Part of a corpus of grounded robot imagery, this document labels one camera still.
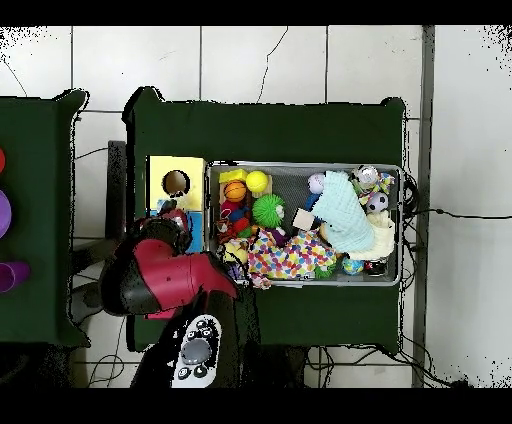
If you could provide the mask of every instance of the black metal frame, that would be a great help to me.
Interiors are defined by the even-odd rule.
[[[432,149],[432,105],[434,99],[434,50],[435,27],[423,26],[423,63],[421,75],[420,139],[418,155],[418,210],[430,209],[430,152]],[[417,217],[416,284],[414,290],[413,358],[425,366],[426,313],[427,313],[427,259],[429,214]],[[423,387],[424,373],[414,369],[412,386]]]

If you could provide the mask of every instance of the colorful polka dot fabric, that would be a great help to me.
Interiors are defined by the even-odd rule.
[[[261,230],[249,250],[249,273],[254,285],[266,288],[270,284],[268,278],[304,277],[314,272],[317,266],[334,264],[335,251],[320,244],[317,231],[300,231],[280,249],[274,245],[270,233]]]

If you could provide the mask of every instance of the orange basketball ball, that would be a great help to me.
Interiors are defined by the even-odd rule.
[[[244,197],[247,189],[241,181],[232,181],[224,187],[224,196],[231,202],[240,202]]]

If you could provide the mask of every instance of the yellow block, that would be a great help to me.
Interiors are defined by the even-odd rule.
[[[169,195],[162,187],[164,176],[170,171],[183,171],[190,179],[190,190],[182,197],[176,198],[178,207],[188,211],[203,211],[204,168],[205,161],[201,158],[177,156],[149,157],[149,205],[157,208],[159,199],[168,199]]]
[[[247,178],[247,171],[243,169],[235,169],[234,171],[221,172],[219,175],[219,183],[228,183],[230,181],[244,181]]]

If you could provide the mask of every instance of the yellow ball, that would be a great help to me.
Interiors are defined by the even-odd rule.
[[[261,193],[267,188],[268,177],[261,171],[252,171],[247,175],[245,185],[253,193]]]

